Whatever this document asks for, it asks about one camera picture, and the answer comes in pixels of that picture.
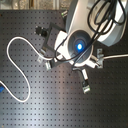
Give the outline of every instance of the cable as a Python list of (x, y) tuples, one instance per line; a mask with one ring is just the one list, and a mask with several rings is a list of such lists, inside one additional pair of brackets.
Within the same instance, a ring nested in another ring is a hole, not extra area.
[(124, 54), (124, 55), (106, 56), (106, 57), (103, 57), (103, 59), (120, 58), (120, 57), (128, 57), (128, 54)]
[(11, 39), (10, 42), (8, 43), (8, 45), (7, 45), (7, 50), (6, 50), (6, 52), (7, 52), (7, 57), (8, 57), (8, 59), (11, 61), (11, 63), (18, 69), (18, 71), (19, 71), (19, 72), (23, 75), (23, 77), (25, 78), (25, 80), (26, 80), (26, 82), (27, 82), (27, 85), (28, 85), (28, 96), (27, 96), (26, 99), (20, 100), (20, 99), (18, 99), (14, 94), (12, 94), (12, 92), (9, 90), (9, 88), (8, 88), (2, 81), (0, 81), (0, 84), (2, 84), (3, 87), (6, 88), (6, 90), (9, 92), (9, 94), (10, 94), (15, 100), (17, 100), (17, 101), (19, 101), (19, 102), (21, 102), (21, 103), (24, 103), (24, 102), (26, 102), (26, 101), (29, 99), (29, 97), (30, 97), (30, 84), (29, 84), (29, 81), (28, 81), (27, 77), (26, 77), (25, 74), (23, 73), (23, 71), (16, 65), (16, 63), (12, 60), (12, 58), (11, 58), (10, 55), (9, 55), (9, 48), (10, 48), (10, 45), (12, 44), (12, 42), (13, 42), (14, 40), (17, 40), (17, 39), (24, 40), (27, 44), (30, 45), (30, 47), (36, 52), (36, 54), (39, 55), (42, 59), (51, 60), (52, 58), (46, 58), (46, 57), (42, 56), (42, 55), (36, 50), (36, 48), (35, 48), (27, 39), (25, 39), (25, 38), (23, 38), (23, 37), (14, 37), (14, 38)]

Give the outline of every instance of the metal clamp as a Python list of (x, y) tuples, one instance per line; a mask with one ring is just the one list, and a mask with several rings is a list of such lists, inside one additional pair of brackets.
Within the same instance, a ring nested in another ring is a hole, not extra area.
[(104, 58), (104, 54), (103, 54), (103, 49), (97, 49), (97, 58), (98, 58), (98, 68), (103, 68), (103, 58)]

